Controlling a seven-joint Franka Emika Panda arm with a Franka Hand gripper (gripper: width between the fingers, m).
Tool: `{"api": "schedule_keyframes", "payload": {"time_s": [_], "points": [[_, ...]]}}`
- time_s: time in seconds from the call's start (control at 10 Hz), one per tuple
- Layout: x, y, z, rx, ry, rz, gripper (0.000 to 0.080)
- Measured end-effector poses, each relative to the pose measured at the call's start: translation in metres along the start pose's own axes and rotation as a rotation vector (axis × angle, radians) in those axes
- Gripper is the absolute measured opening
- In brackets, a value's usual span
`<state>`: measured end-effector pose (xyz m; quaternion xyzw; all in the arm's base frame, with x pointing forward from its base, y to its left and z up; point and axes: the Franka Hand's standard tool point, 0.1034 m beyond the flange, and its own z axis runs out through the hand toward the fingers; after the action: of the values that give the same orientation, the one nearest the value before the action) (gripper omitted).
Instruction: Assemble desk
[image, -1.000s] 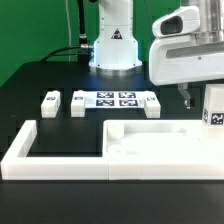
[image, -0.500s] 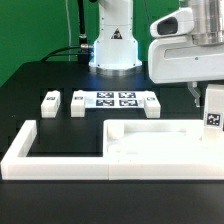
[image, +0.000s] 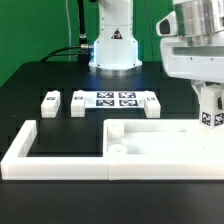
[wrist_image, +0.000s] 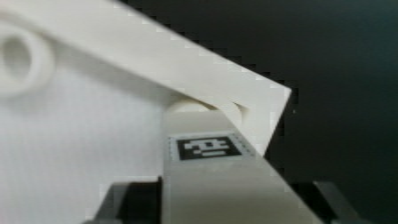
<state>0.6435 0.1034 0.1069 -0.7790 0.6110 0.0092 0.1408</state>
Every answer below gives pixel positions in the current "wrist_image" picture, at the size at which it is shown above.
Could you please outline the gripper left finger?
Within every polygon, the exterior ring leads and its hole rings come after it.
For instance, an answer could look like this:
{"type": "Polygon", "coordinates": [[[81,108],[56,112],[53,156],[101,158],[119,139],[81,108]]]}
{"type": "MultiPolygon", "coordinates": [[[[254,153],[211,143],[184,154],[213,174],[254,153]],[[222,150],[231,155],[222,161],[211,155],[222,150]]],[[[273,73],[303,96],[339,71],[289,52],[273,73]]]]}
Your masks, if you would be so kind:
{"type": "Polygon", "coordinates": [[[161,177],[110,185],[94,218],[81,224],[161,224],[161,177]]]}

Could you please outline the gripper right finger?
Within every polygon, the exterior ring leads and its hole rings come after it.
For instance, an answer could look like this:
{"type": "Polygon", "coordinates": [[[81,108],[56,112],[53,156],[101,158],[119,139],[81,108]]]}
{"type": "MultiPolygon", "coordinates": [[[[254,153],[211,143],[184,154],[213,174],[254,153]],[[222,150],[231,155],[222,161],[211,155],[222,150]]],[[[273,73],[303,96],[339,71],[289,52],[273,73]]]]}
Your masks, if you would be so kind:
{"type": "Polygon", "coordinates": [[[332,182],[295,182],[289,186],[321,224],[371,224],[371,221],[360,217],[332,182]]]}

